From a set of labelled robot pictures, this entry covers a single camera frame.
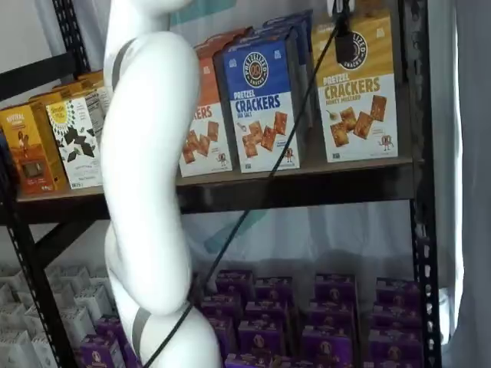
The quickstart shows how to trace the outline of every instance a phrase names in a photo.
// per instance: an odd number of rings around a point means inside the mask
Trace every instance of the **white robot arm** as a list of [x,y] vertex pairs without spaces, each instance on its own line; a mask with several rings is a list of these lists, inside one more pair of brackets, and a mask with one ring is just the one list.
[[[104,79],[114,89],[102,139],[111,217],[105,253],[128,340],[145,363],[187,307],[191,263],[175,177],[199,94],[194,50],[169,32],[190,0],[114,0]],[[205,317],[192,310],[154,367],[221,367]]]

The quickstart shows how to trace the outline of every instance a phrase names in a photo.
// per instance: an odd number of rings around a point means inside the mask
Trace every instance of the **yellow cracker box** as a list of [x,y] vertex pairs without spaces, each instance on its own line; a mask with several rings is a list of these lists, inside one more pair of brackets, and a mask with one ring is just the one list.
[[39,102],[0,111],[0,123],[25,194],[65,189],[67,180],[44,105]]
[[[315,63],[334,28],[312,32]],[[339,64],[329,48],[317,74],[328,162],[397,157],[397,111],[390,14],[375,11],[351,22],[353,58]]]

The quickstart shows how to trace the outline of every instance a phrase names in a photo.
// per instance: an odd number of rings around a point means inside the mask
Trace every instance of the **black cable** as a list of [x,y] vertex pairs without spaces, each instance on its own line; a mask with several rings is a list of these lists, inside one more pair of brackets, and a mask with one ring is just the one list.
[[[315,85],[315,78],[317,77],[317,73],[319,71],[319,68],[321,67],[321,63],[324,60],[324,57],[325,57],[325,55],[328,52],[329,46],[331,45],[331,42],[332,42],[332,39],[338,33],[338,25],[339,25],[339,23],[337,23],[336,26],[334,27],[334,29],[333,29],[333,31],[331,33],[331,36],[329,37],[328,42],[325,45],[324,49],[322,50],[321,56],[319,57],[319,60],[318,60],[317,64],[315,65],[314,73],[311,76],[310,81],[308,82],[307,91],[305,92],[305,96],[304,96],[304,98],[302,100],[302,105],[300,107],[300,111],[298,112],[297,117],[295,118],[295,123],[293,125],[292,132],[288,136],[288,139],[286,141],[285,147],[283,148],[282,154],[279,156],[278,161],[276,161],[276,164],[273,166],[273,169],[271,170],[271,172],[269,173],[268,177],[266,178],[266,182],[265,182],[266,186],[269,185],[269,183],[271,182],[272,177],[275,175],[275,173],[278,170],[280,164],[282,163],[282,160],[285,158],[286,151],[289,148],[290,143],[293,140],[293,136],[295,135],[295,132],[296,132],[296,130],[298,128],[298,125],[300,124],[300,120],[302,118],[302,115],[305,113],[305,108],[307,107],[307,102],[308,102],[308,99],[310,98],[311,89]],[[247,216],[249,215],[250,212],[251,212],[251,210],[250,209],[247,209],[247,210],[245,210],[240,215],[239,220],[234,225],[232,231],[230,232],[229,237],[227,238],[227,240],[223,244],[222,250],[216,256],[215,261],[212,264],[212,267],[209,269],[208,274],[206,274],[206,277],[204,278],[203,282],[201,283],[201,285],[200,285],[201,288],[204,288],[206,286],[206,284],[208,283],[209,279],[212,277],[213,273],[215,272],[216,268],[218,267],[218,263],[220,263],[220,261],[222,260],[223,255],[225,254],[225,252],[229,248],[230,243],[232,243],[232,240],[235,238],[235,236],[237,234],[237,231],[240,229],[240,226],[242,225],[242,223],[247,218]],[[192,303],[189,303],[189,305],[186,307],[183,315],[177,321],[176,325],[170,331],[169,335],[167,335],[166,339],[160,344],[159,348],[155,351],[155,353],[148,360],[147,364],[145,364],[143,366],[143,368],[150,368],[150,366],[155,361],[155,359],[159,356],[159,354],[162,352],[162,350],[164,349],[164,347],[166,347],[166,345],[169,343],[170,339],[172,339],[173,336],[176,334],[177,330],[179,329],[179,327],[181,326],[181,324],[183,324],[184,320],[186,319],[187,315],[190,313],[190,311],[192,309],[193,309],[193,304]]]

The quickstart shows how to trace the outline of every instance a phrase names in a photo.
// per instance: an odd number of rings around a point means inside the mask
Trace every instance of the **blue cracker box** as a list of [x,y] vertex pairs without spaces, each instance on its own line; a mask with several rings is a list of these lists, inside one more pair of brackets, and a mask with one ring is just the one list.
[[226,368],[272,368],[269,355],[229,354],[225,361]]
[[242,305],[255,299],[254,274],[250,270],[221,270],[215,284],[219,293],[239,293]]
[[423,359],[420,333],[404,333],[399,330],[377,330],[372,328],[368,335],[370,356],[376,360],[394,362]]
[[[243,173],[270,171],[285,148],[302,98],[295,29],[237,44],[223,55]],[[297,169],[308,122],[302,114],[279,170]]]
[[295,305],[292,278],[257,278],[254,288],[258,300],[286,301],[289,306]]
[[305,326],[302,332],[303,356],[320,360],[332,368],[354,366],[351,329],[331,326]]
[[371,323],[374,327],[420,330],[421,316],[412,308],[375,303]]
[[238,332],[244,353],[285,355],[281,321],[247,318],[240,322]]
[[231,353],[237,352],[236,333],[233,330],[233,322],[230,317],[210,317],[209,323],[215,330],[220,345],[222,358],[226,359]]
[[310,301],[307,310],[307,324],[313,326],[350,327],[354,329],[354,309],[350,302],[340,304],[331,301]]
[[399,307],[420,307],[420,289],[417,282],[393,278],[377,278],[377,301]]
[[363,368],[423,368],[423,364],[418,361],[372,360],[364,362]]
[[231,317],[234,322],[238,322],[244,315],[238,293],[205,296],[199,309],[207,317]]

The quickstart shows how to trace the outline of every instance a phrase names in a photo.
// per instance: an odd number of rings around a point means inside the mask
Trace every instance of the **yellow snack box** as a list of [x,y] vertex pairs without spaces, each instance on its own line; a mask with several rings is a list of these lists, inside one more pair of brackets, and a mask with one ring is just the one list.
[[65,189],[67,180],[44,105],[30,102],[0,110],[21,190],[25,194]]

